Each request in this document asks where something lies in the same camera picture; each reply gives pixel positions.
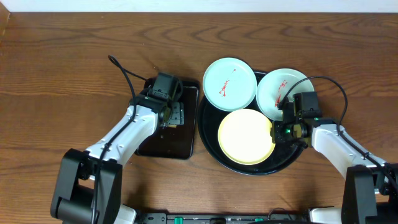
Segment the black rectangular water tray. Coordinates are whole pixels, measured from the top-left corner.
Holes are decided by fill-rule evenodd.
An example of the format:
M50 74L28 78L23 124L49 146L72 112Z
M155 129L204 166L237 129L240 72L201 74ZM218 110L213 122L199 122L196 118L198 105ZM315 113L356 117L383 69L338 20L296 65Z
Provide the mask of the black rectangular water tray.
M183 93L179 99L179 111L184 124L159 127L138 147L136 155L170 159L189 159L191 157L200 84L192 78L184 79L182 84Z

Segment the light green plate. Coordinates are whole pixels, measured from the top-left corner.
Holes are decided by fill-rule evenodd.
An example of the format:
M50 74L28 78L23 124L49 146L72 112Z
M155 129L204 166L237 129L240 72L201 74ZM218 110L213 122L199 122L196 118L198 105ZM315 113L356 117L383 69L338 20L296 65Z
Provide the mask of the light green plate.
M277 105L288 90L306 76L291 68L280 68L265 75L257 86L256 101L259 109L269 119L282 121L282 110Z
M219 110L240 110L253 101L257 80L247 63L237 58L221 58L206 69L203 91L206 99Z

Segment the yellow plate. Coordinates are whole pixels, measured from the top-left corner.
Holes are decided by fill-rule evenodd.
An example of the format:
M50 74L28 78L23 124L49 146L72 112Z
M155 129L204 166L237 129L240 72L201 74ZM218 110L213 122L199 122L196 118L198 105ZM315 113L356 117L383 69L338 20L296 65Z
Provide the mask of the yellow plate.
M262 113L241 109L229 113L218 128L218 144L232 161L251 166L265 161L273 153L271 122Z

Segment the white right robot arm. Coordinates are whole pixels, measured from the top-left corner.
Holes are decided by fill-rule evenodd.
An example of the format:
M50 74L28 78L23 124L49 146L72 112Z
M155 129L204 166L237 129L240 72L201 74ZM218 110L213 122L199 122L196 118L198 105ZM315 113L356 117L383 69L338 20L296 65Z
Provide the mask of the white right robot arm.
M397 164L375 156L344 127L325 119L274 121L274 143L311 146L345 179L340 208L314 208L310 223L397 223Z

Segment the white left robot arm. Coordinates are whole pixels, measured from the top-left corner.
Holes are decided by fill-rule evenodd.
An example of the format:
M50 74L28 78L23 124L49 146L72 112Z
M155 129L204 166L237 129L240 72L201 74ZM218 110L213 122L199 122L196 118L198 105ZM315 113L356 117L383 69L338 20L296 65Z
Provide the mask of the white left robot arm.
M121 203L123 168L178 107L176 96L140 94L101 140L85 151L69 149L60 163L51 216L64 223L134 223L137 212Z

